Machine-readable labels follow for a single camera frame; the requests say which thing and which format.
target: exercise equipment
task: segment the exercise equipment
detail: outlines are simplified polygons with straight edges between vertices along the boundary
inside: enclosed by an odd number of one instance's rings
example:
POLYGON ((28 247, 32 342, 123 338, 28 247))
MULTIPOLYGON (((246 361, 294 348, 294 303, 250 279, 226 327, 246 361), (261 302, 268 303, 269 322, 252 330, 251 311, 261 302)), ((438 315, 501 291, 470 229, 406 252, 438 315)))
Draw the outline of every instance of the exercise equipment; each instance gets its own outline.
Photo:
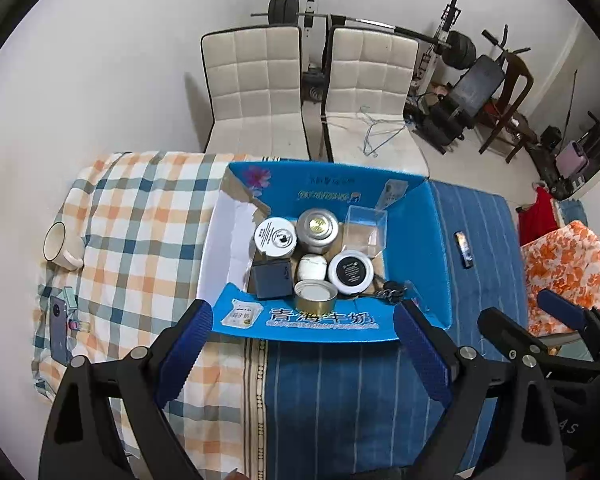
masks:
MULTIPOLYGON (((364 23, 375 27, 387 28, 394 34, 406 36, 416 40, 421 40, 430 44, 429 49, 420 58, 420 65, 414 71, 414 88, 426 89, 431 81, 431 77, 436 69, 438 59, 442 56, 443 62, 458 70, 465 70, 475 62, 475 45, 473 41, 458 31, 450 31, 452 25, 460 15, 460 9, 456 7, 458 0, 451 0, 451 3, 445 7, 442 13, 441 23, 434 36, 421 34, 415 30, 390 25, 388 23, 375 22, 352 16, 343 16, 337 14, 318 14, 315 0, 307 0, 304 11, 299 10, 299 0, 270 0, 267 12, 252 12, 251 16, 266 16, 269 25, 297 25, 298 17, 302 16, 302 38, 304 44, 309 43, 311 31, 314 26, 314 18, 324 18, 326 20, 325 45, 323 60, 327 51, 327 38, 331 30, 330 22, 333 20, 337 25, 344 25, 345 22, 364 23)), ((325 65, 322 67, 312 67, 309 65, 309 48, 302 50, 302 88, 303 96, 311 101, 320 102, 325 86, 325 65)))
MULTIPOLYGON (((406 104, 404 107, 405 120, 413 120, 416 123, 416 133, 436 148, 441 154, 446 153, 446 147, 454 140, 464 139, 464 129, 475 126, 475 117, 482 110, 490 97, 500 87, 505 78, 502 69, 504 60, 511 54, 522 54, 531 50, 529 47, 520 48, 510 52, 505 49, 509 27, 505 25, 503 40, 497 38, 488 30, 483 30, 482 35, 494 46, 501 50, 497 59, 488 56, 480 56, 475 62, 469 64, 470 57, 475 57, 475 45, 469 45, 466 40, 456 31, 451 31, 446 42, 452 45, 442 53, 443 60, 449 61, 450 66, 455 68, 469 68, 462 74, 458 83, 450 88, 445 96, 439 96, 439 102, 435 103, 426 113, 420 107, 420 101, 415 104, 406 104)), ((418 95, 427 94, 426 78, 421 80, 418 95)))
POLYGON ((297 25, 299 0, 270 0, 267 19, 269 25, 297 25))

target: blue striped bedsheet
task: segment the blue striped bedsheet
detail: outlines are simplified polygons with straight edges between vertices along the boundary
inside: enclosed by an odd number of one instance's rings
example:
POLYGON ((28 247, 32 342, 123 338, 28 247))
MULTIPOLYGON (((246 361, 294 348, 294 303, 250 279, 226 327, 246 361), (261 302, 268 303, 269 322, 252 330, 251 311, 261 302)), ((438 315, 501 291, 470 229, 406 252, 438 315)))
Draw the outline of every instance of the blue striped bedsheet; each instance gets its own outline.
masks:
MULTIPOLYGON (((506 201, 429 181, 445 238, 456 344, 502 359, 477 329, 495 306, 526 327, 518 235, 506 201), (474 267, 465 269, 454 234, 465 232, 474 267)), ((307 480, 413 463, 442 407, 427 397, 397 342, 315 345, 270 342, 265 388, 267 479, 307 480)), ((482 410, 462 468, 475 465, 494 402, 482 410)))

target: pink suitcase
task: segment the pink suitcase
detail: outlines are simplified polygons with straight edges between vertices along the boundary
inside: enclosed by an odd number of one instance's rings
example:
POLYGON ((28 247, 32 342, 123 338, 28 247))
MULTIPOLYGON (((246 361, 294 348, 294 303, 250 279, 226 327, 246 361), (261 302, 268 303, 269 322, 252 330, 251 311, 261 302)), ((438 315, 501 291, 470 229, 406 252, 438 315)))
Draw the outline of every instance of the pink suitcase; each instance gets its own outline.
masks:
POLYGON ((574 140, 570 140, 567 146, 555 157, 555 165, 564 178, 569 178, 571 175, 578 173, 587 165, 588 161, 589 159, 584 150, 574 140))

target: weight plate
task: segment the weight plate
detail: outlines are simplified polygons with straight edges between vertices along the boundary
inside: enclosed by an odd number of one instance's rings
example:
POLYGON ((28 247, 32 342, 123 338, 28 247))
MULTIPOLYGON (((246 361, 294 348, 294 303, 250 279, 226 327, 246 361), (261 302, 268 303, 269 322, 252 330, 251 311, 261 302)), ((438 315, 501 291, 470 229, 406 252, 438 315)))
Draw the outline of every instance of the weight plate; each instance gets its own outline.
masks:
POLYGON ((451 45, 442 52, 442 61, 452 68, 465 70, 475 62, 475 45, 471 38, 456 30, 449 32, 446 42, 451 45))
POLYGON ((281 25, 285 23, 286 0, 276 0, 273 7, 273 23, 271 25, 281 25))
POLYGON ((285 23, 287 25, 298 24, 298 11, 300 10, 300 0, 286 0, 285 4, 285 23))
POLYGON ((273 25, 275 18, 273 15, 273 11, 276 8, 276 0, 269 0, 269 10, 267 11, 267 14, 269 16, 269 25, 273 25))

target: cardboard box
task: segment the cardboard box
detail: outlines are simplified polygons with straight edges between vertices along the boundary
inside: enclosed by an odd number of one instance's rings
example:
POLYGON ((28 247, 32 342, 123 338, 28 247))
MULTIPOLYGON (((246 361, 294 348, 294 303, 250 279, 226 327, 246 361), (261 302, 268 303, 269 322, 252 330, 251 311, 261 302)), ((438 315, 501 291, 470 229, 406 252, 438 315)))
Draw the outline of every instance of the cardboard box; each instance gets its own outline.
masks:
MULTIPOLYGON (((324 162, 233 162, 222 178, 202 255, 198 298, 214 308, 215 332, 299 342, 395 340, 393 312, 376 298, 337 300, 334 314, 310 319, 293 299, 259 301, 250 294, 256 254, 253 234, 268 216, 295 222, 303 211, 328 209, 344 222, 349 205, 387 210, 387 247, 374 269, 389 280, 412 282, 425 316, 451 325, 445 245, 432 187, 422 176, 324 162), (245 329, 222 325, 235 300, 263 310, 245 329)), ((304 253, 296 249, 295 263, 304 253)))

